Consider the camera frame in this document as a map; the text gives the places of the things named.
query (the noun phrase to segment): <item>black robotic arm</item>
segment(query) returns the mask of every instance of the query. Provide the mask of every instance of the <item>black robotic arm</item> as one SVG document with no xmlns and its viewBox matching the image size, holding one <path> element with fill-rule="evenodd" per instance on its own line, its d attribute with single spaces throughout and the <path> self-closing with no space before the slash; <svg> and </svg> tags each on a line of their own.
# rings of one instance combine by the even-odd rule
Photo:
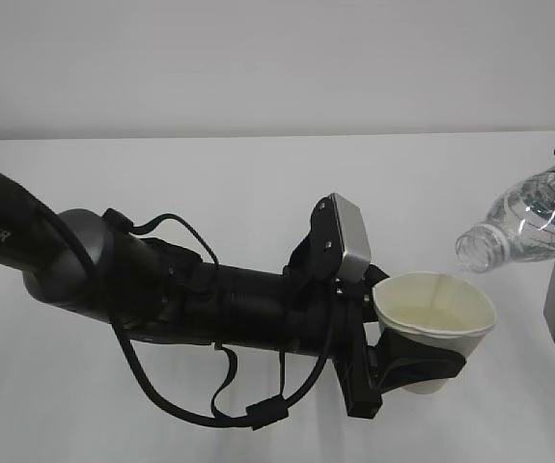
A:
<svg viewBox="0 0 555 463">
<path fill-rule="evenodd" d="M 142 238 L 163 220 L 184 225 L 213 262 L 157 238 Z M 183 219 L 164 214 L 136 227 L 122 213 L 86 209 L 59 215 L 0 174 L 0 263 L 20 270 L 36 299 L 112 325 L 147 397 L 182 420 L 211 427 L 257 429 L 282 420 L 313 387 L 332 359 L 347 413 L 373 418 L 382 394 L 430 379 L 456 376 L 465 360 L 385 329 L 367 345 L 364 323 L 377 322 L 373 286 L 388 278 L 371 265 L 358 207 L 338 194 L 314 207 L 307 236 L 282 274 L 221 265 Z M 223 344 L 312 355 L 318 360 L 292 395 L 278 394 L 228 417 L 188 412 L 161 396 L 142 369 L 130 340 L 216 347 L 236 374 L 236 355 Z"/>
</svg>

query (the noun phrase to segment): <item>paper cup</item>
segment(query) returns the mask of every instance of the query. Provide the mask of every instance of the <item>paper cup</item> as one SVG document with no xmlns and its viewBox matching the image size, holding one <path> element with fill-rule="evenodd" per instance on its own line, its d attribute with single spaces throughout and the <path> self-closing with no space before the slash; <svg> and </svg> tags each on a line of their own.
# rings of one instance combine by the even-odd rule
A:
<svg viewBox="0 0 555 463">
<path fill-rule="evenodd" d="M 380 329 L 390 327 L 421 344 L 449 349 L 463 357 L 474 351 L 496 323 L 489 298 L 473 284 L 431 272 L 407 273 L 374 286 Z M 405 386 L 416 394 L 438 391 L 447 379 Z"/>
</svg>

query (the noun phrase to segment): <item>plastic water bottle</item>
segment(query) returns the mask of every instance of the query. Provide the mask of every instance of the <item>plastic water bottle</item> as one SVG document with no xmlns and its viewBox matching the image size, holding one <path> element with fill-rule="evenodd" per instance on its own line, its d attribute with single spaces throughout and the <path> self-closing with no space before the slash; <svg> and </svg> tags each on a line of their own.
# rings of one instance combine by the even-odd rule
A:
<svg viewBox="0 0 555 463">
<path fill-rule="evenodd" d="M 458 238 L 466 270 L 484 273 L 510 261 L 555 257 L 555 168 L 527 178 L 493 204 L 486 219 Z"/>
</svg>

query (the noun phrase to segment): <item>white table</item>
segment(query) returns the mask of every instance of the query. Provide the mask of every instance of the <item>white table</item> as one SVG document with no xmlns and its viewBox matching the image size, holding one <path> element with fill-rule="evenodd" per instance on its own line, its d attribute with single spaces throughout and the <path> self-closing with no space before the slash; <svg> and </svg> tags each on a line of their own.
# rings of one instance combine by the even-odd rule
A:
<svg viewBox="0 0 555 463">
<path fill-rule="evenodd" d="M 186 217 L 224 263 L 280 271 L 321 196 L 360 205 L 389 274 L 458 272 L 455 238 L 511 184 L 555 163 L 555 132 L 372 137 L 0 142 L 0 171 L 55 210 Z M 197 249 L 174 225 L 159 234 Z M 473 278 L 499 323 L 435 395 L 394 391 L 349 419 L 332 366 L 252 433 L 172 419 L 141 394 L 110 328 L 41 305 L 0 267 L 0 462 L 555 461 L 555 346 L 542 317 L 551 262 Z M 207 412 L 226 371 L 210 347 L 137 345 L 155 385 Z M 238 349 L 221 397 L 237 413 L 278 388 L 275 353 Z M 313 359 L 288 357 L 292 391 Z"/>
</svg>

